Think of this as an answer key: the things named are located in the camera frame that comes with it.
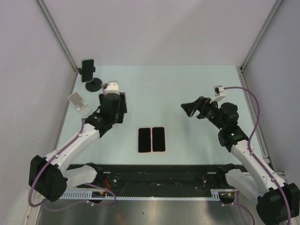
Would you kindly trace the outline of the white phone stand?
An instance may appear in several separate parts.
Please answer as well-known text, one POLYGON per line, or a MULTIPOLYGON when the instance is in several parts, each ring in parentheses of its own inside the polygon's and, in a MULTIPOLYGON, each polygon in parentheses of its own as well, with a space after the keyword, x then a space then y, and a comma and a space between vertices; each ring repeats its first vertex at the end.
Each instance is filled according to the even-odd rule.
POLYGON ((91 112, 90 106, 78 92, 69 95, 68 100, 83 117, 91 112))

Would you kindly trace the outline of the pink case phone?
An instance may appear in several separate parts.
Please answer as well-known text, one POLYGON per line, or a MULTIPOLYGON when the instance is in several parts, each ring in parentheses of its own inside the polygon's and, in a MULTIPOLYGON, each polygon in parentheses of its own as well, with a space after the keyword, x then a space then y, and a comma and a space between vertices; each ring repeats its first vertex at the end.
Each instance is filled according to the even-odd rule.
POLYGON ((151 129, 149 127, 138 129, 138 152, 151 152, 151 129))
POLYGON ((154 152, 165 152, 165 128, 153 127, 152 128, 152 150, 154 152))

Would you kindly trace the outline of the grey case phone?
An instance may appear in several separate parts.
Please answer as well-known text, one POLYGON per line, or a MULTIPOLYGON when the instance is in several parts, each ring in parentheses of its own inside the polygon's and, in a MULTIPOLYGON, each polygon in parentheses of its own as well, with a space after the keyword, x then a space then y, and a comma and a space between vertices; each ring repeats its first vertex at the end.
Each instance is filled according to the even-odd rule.
POLYGON ((81 81, 83 83, 91 82, 93 80, 93 73, 94 73, 94 60, 93 59, 82 60, 81 81))

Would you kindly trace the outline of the black round-base phone stand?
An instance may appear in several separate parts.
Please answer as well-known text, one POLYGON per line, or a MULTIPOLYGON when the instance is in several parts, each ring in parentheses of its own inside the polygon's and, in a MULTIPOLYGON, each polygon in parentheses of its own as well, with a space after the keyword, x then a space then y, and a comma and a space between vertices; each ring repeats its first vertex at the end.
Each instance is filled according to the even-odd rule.
POLYGON ((83 72, 82 68, 78 68, 77 72, 81 76, 81 82, 85 83, 85 88, 89 92, 97 92, 102 88, 103 82, 99 78, 94 78, 94 72, 96 67, 93 66, 92 70, 88 70, 87 73, 83 72))

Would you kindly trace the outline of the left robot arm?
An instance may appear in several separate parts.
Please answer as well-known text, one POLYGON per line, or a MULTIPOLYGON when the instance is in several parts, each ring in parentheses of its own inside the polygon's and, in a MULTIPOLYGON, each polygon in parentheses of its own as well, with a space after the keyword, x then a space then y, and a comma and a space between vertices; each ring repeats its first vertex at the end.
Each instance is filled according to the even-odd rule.
POLYGON ((87 118, 82 119, 79 131, 65 144, 44 157, 36 155, 30 162, 28 202, 32 202, 33 191, 50 202, 58 200, 68 188, 91 184, 97 188, 103 184, 103 169, 87 163, 69 169, 73 160, 99 140, 114 124, 121 124, 127 113, 124 92, 99 95, 100 106, 87 118))

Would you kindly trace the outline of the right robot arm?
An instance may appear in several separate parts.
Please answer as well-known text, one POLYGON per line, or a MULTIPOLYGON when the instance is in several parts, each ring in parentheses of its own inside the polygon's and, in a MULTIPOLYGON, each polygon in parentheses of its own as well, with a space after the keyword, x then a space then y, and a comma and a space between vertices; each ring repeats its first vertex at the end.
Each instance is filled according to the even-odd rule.
POLYGON ((249 146, 250 139, 238 125, 238 107, 232 103, 221 106, 210 98, 200 96, 196 101, 181 104, 188 117, 199 112, 198 119, 208 119, 219 129, 218 140, 245 167, 248 176, 234 165, 216 176, 221 188, 237 188, 255 206, 266 225, 277 225, 300 214, 300 190, 278 176, 249 146))

